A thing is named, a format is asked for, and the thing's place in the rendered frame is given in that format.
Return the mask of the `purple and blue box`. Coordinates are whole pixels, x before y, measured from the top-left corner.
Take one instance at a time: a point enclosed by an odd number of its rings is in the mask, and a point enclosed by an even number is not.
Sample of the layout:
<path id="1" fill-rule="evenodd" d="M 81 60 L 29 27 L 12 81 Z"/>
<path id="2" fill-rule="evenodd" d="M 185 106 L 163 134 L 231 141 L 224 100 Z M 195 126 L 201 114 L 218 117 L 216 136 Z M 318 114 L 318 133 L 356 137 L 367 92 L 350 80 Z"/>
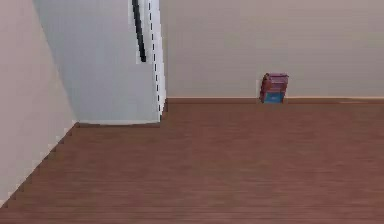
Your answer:
<path id="1" fill-rule="evenodd" d="M 259 99 L 262 103 L 277 103 L 284 101 L 289 75 L 286 73 L 266 73 L 263 76 Z"/>

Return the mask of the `pale grey fridge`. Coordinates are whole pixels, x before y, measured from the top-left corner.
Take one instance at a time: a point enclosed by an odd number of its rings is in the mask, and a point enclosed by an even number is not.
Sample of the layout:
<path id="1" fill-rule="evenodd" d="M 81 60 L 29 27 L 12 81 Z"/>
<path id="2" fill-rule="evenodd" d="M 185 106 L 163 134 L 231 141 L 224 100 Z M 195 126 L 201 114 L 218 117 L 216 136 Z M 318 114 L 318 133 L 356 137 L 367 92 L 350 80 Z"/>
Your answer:
<path id="1" fill-rule="evenodd" d="M 160 121 L 166 99 L 160 0 L 138 1 L 146 62 L 139 57 L 132 0 L 33 0 L 81 123 Z"/>

